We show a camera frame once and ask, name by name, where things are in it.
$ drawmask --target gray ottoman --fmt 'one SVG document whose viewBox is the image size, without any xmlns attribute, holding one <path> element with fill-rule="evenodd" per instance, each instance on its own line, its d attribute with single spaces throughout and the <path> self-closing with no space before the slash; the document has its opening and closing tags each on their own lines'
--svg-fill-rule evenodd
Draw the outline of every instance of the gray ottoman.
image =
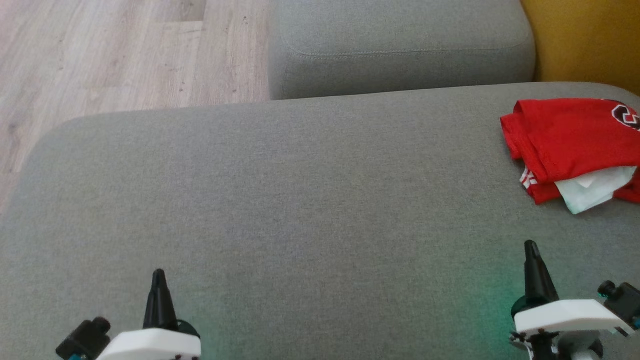
<svg viewBox="0 0 640 360">
<path fill-rule="evenodd" d="M 519 0 L 276 0 L 272 99 L 530 81 Z"/>
<path fill-rule="evenodd" d="M 66 123 L 0 224 L 0 357 L 54 359 L 96 315 L 139 329 L 161 267 L 205 360 L 525 359 L 508 336 L 526 239 L 563 298 L 640 284 L 637 205 L 573 216 L 518 182 L 499 117 L 532 97 L 640 108 L 611 86 L 530 83 Z"/>
</svg>

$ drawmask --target white robot part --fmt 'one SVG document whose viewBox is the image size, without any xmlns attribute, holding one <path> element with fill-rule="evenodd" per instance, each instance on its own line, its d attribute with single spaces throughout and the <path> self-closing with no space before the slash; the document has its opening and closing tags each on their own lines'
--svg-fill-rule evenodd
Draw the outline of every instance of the white robot part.
<svg viewBox="0 0 640 360">
<path fill-rule="evenodd" d="M 535 335 L 539 329 L 546 332 L 622 329 L 627 334 L 634 330 L 596 300 L 558 300 L 521 311 L 514 317 L 516 332 L 525 337 Z"/>
<path fill-rule="evenodd" d="M 200 358 L 200 339 L 164 329 L 121 332 L 96 360 L 192 360 Z"/>
</svg>

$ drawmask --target yellow cushion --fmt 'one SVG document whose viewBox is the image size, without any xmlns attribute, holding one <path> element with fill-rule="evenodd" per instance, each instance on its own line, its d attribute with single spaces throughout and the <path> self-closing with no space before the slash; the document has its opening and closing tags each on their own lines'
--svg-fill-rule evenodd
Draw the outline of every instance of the yellow cushion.
<svg viewBox="0 0 640 360">
<path fill-rule="evenodd" d="M 522 0 L 539 81 L 594 81 L 640 95 L 640 0 Z"/>
</svg>

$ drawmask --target red garment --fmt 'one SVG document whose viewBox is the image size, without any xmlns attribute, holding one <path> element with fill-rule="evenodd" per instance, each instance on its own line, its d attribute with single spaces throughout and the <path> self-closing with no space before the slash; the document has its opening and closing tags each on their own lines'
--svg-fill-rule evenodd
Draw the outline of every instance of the red garment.
<svg viewBox="0 0 640 360">
<path fill-rule="evenodd" d="M 500 118 L 520 182 L 536 204 L 560 197 L 555 181 L 609 167 L 640 167 L 640 117 L 614 100 L 519 100 Z M 614 196 L 640 202 L 640 170 Z"/>
</svg>

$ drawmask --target light wood plank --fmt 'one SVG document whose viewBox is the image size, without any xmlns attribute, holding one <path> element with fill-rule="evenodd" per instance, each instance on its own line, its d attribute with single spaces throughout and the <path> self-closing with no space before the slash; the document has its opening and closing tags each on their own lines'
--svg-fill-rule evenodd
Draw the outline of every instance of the light wood plank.
<svg viewBox="0 0 640 360">
<path fill-rule="evenodd" d="M 266 100 L 268 0 L 0 1 L 0 212 L 74 117 Z"/>
</svg>

